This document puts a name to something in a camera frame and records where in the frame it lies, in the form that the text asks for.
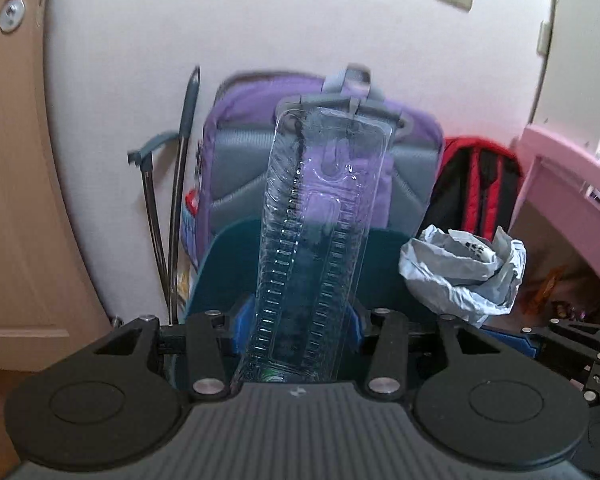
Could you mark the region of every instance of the backpack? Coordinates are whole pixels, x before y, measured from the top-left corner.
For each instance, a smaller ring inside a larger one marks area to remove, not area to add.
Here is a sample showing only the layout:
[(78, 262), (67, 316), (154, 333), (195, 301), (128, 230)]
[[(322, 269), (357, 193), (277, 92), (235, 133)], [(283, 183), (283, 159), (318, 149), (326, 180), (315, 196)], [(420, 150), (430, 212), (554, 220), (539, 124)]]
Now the backpack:
[(521, 185), (514, 152), (480, 137), (449, 137), (420, 230), (433, 224), (493, 240), (498, 226), (509, 230)]
[[(366, 91), (360, 90), (360, 84)], [(224, 227), (243, 218), (261, 217), (279, 102), (325, 94), (366, 98), (373, 106), (407, 117), (408, 127), (394, 136), (384, 158), (371, 226), (416, 233), (442, 157), (442, 130), (433, 117), (385, 100), (370, 84), (368, 70), (359, 66), (350, 65), (331, 78), (293, 72), (241, 73), (218, 89), (198, 145), (195, 232), (183, 232), (195, 265)], [(191, 228), (191, 217), (183, 225)]]

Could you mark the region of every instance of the gray ribbed surface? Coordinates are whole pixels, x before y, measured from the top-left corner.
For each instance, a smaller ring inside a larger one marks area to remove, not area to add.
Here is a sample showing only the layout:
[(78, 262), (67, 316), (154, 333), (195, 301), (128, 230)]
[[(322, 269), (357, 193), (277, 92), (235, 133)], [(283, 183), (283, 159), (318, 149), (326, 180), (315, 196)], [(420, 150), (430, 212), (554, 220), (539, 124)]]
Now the gray ribbed surface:
[(364, 399), (349, 383), (301, 388), (305, 393), (290, 384), (245, 384), (232, 400), (196, 407), (170, 443), (132, 465), (78, 474), (27, 463), (10, 479), (586, 478), (568, 463), (524, 473), (460, 463), (425, 441), (396, 404)]

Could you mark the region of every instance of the white logo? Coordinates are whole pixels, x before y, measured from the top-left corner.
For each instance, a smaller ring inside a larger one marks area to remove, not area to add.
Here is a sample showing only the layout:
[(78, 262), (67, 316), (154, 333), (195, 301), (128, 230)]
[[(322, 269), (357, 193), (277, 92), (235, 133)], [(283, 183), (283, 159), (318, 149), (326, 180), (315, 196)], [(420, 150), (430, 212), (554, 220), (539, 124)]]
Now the white logo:
[(296, 386), (295, 389), (289, 390), (289, 393), (294, 397), (302, 397), (306, 393), (306, 390), (302, 386)]

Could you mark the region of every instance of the red object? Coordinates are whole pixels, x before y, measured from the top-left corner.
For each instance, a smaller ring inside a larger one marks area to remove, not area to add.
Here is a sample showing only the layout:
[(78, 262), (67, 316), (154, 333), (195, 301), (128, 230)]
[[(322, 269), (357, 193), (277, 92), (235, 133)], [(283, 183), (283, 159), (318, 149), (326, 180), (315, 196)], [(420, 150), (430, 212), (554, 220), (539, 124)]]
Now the red object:
[(193, 215), (198, 214), (198, 188), (195, 187), (189, 191), (184, 197), (184, 203), (187, 210)]
[(492, 240), (509, 229), (522, 169), (511, 150), (481, 137), (448, 137), (422, 229), (460, 229)]

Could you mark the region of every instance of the purple backpack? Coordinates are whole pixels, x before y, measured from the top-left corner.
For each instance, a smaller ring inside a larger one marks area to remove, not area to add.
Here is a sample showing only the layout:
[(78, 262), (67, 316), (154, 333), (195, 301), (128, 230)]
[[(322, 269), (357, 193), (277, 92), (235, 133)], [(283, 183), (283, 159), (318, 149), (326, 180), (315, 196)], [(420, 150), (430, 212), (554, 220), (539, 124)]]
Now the purple backpack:
[(325, 93), (366, 97), (411, 119), (407, 134), (394, 136), (384, 158), (371, 226), (408, 235), (417, 232), (443, 151), (442, 130), (433, 117), (385, 100), (370, 85), (368, 70), (359, 66), (349, 66), (327, 79), (291, 72), (242, 73), (218, 89), (198, 147), (196, 171), (201, 181), (194, 240), (193, 233), (184, 236), (195, 264), (202, 261), (215, 234), (224, 227), (262, 215), (279, 102)]

